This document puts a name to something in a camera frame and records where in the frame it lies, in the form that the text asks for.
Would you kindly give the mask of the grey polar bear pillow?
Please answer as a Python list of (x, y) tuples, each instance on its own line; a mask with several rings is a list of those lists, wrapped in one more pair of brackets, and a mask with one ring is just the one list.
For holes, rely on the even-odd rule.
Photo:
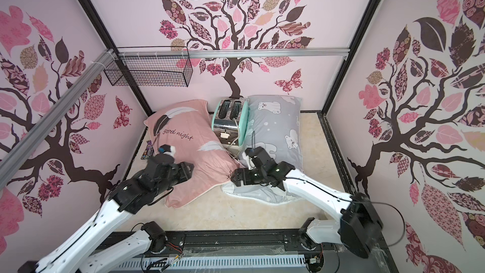
[[(276, 162), (285, 161), (303, 169), (303, 155), (299, 139), (302, 99), (294, 96), (250, 96), (246, 136), (238, 154), (240, 163), (251, 167), (244, 151), (262, 147)], [(275, 187), (233, 183), (222, 186), (222, 191), (237, 198), (257, 200), (270, 205), (291, 203), (300, 198)]]

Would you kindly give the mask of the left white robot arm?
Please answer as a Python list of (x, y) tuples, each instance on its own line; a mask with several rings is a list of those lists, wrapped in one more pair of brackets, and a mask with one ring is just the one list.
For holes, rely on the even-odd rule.
[(191, 179), (194, 165), (176, 163), (176, 150), (163, 145), (144, 169), (122, 181), (99, 210), (62, 245), (38, 261), (27, 261), (19, 272), (110, 272), (117, 265), (145, 252), (164, 251), (168, 238), (155, 222), (145, 223), (126, 239), (96, 252), (113, 231), (144, 207), (167, 197)]

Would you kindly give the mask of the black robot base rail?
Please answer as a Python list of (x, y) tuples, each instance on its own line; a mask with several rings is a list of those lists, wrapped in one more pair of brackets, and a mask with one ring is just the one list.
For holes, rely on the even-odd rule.
[(168, 243), (159, 254), (145, 257), (219, 257), (244, 255), (302, 255), (306, 268), (224, 269), (219, 272), (397, 272), (397, 266), (384, 240), (379, 240), (370, 257), (362, 259), (344, 246), (322, 243), (306, 249), (297, 229), (166, 231)]

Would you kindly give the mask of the pink good night pillow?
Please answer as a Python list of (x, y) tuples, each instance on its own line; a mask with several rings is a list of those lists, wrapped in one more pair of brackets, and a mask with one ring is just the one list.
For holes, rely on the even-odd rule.
[(208, 102), (201, 99), (179, 102), (154, 113), (144, 121), (155, 153), (160, 147), (175, 148), (176, 163), (194, 165), (188, 181), (176, 185), (165, 198), (165, 206), (181, 208), (214, 187), (230, 181), (237, 168), (210, 126)]

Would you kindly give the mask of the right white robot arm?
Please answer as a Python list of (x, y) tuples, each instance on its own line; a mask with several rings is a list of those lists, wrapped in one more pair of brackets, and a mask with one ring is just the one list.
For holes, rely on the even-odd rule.
[(363, 193), (351, 195), (323, 185), (292, 164), (279, 163), (262, 147), (247, 148), (247, 168), (232, 172), (231, 181), (242, 185), (266, 185), (303, 198), (323, 210), (331, 220), (309, 218), (300, 228), (300, 242), (308, 250), (321, 243), (343, 245), (357, 257), (367, 259), (377, 244), (383, 222)]

